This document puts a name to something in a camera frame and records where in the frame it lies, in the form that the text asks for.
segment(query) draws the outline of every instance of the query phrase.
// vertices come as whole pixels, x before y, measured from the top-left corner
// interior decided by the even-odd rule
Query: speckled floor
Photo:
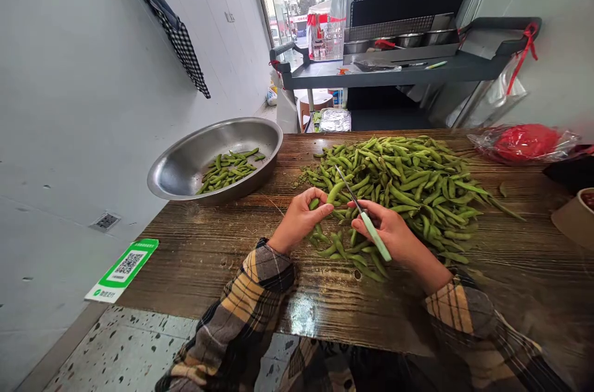
[[[48,383],[45,392],[148,391],[194,336],[196,320],[111,306]],[[256,391],[269,392],[285,371],[296,336],[275,334],[260,363]]]

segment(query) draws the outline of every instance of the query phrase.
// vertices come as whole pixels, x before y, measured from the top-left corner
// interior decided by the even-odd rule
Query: scissors
[[[388,250],[385,247],[384,241],[382,241],[382,238],[379,237],[379,234],[377,233],[377,230],[373,226],[371,219],[369,219],[369,215],[367,214],[367,212],[364,209],[361,208],[361,205],[359,205],[359,201],[357,201],[355,194],[351,191],[351,187],[348,185],[348,182],[345,179],[345,176],[343,176],[343,174],[340,172],[340,169],[338,168],[338,166],[334,165],[334,167],[338,171],[338,175],[340,176],[342,181],[346,184],[346,189],[348,190],[349,194],[351,195],[353,202],[357,206],[357,210],[359,210],[359,215],[361,216],[361,219],[363,220],[363,224],[365,225],[365,228],[369,232],[371,239],[375,243],[377,249],[379,250],[379,252],[382,255],[382,257],[384,258],[384,260],[386,262],[390,262],[392,260],[392,256],[390,256],[390,253],[388,253]]]

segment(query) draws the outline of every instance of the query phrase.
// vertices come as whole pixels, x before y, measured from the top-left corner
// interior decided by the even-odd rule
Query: scissor blade
[[[341,172],[340,168],[338,168],[338,166],[334,165],[334,167],[338,171],[338,175],[340,176],[340,178],[342,179],[342,181],[346,184],[346,189],[348,190],[348,193],[351,195],[351,198],[353,199],[355,205],[357,206],[357,209],[359,210],[359,213],[362,213],[363,210],[361,209],[361,205],[359,205],[359,202],[357,201],[357,198],[355,197],[355,194],[351,191],[351,187],[348,185],[348,182],[345,179],[345,176],[342,175],[342,172]]]

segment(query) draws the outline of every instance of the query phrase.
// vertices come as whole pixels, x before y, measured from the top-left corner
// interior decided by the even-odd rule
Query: red bag
[[[541,124],[499,126],[482,135],[468,135],[475,147],[493,160],[507,164],[531,161],[552,163],[573,157],[572,150],[581,137]]]

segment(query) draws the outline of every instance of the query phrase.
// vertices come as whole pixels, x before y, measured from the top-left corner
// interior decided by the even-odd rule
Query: aluminum foil container
[[[320,111],[320,132],[346,132],[351,130],[351,113],[346,109],[324,108]]]

